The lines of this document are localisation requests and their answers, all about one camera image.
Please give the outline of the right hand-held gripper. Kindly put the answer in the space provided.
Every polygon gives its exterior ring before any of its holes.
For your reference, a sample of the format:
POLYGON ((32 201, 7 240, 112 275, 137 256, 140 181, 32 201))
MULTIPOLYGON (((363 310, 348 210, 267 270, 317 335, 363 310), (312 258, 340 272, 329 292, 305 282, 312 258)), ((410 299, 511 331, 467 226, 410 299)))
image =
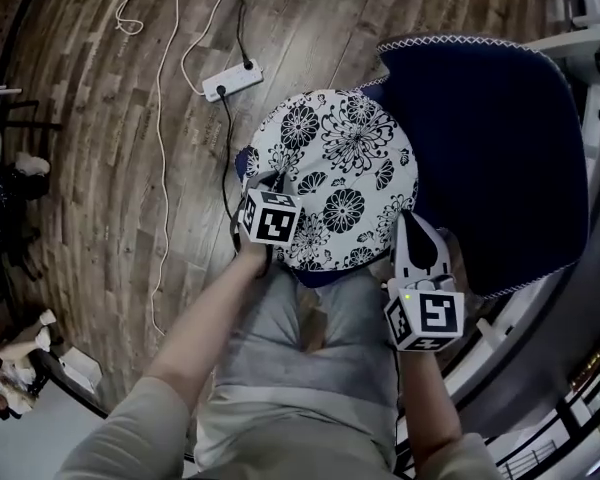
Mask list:
POLYGON ((400 212, 390 249, 385 319, 399 352, 438 352, 464 334, 465 297, 457 290, 446 242, 412 211, 400 212))

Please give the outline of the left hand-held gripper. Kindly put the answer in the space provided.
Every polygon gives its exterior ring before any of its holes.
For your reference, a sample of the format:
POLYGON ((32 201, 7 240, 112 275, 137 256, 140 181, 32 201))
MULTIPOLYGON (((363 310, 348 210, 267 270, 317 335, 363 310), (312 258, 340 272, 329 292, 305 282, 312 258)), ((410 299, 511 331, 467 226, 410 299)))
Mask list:
POLYGON ((291 189, 288 176, 268 171, 247 181, 240 225, 251 242, 286 247, 301 211, 301 198, 291 189))

